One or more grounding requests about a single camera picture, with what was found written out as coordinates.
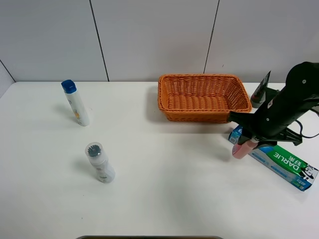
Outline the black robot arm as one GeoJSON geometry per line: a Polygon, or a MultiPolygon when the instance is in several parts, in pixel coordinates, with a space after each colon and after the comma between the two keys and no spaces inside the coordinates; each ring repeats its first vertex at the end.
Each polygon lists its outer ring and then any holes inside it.
{"type": "Polygon", "coordinates": [[[257,146],[292,142],[295,146],[303,136],[289,125],[319,103],[319,65],[303,62],[294,66],[280,90],[265,88],[265,101],[253,113],[230,112],[228,120],[242,126],[239,145],[255,140],[257,146]]]}

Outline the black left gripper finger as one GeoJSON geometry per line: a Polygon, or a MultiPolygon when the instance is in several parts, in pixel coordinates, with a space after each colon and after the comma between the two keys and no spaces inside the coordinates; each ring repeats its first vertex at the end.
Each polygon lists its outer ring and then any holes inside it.
{"type": "Polygon", "coordinates": [[[242,133],[238,138],[238,144],[244,144],[247,141],[251,141],[253,144],[259,143],[259,140],[257,140],[256,137],[250,133],[242,133]]]}

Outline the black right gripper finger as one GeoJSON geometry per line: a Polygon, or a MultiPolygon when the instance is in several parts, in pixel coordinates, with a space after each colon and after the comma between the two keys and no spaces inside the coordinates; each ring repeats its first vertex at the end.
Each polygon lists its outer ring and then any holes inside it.
{"type": "Polygon", "coordinates": [[[252,118],[250,113],[230,112],[228,121],[235,122],[237,124],[249,124],[252,118]]]}

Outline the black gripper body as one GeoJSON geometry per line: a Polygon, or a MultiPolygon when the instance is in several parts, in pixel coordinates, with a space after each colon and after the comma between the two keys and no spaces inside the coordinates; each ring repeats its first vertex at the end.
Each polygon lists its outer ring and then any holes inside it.
{"type": "Polygon", "coordinates": [[[249,124],[240,124],[242,133],[250,133],[259,140],[258,146],[276,145],[292,142],[295,146],[302,143],[302,136],[288,126],[303,115],[303,98],[298,96],[275,96],[263,103],[249,124]]]}

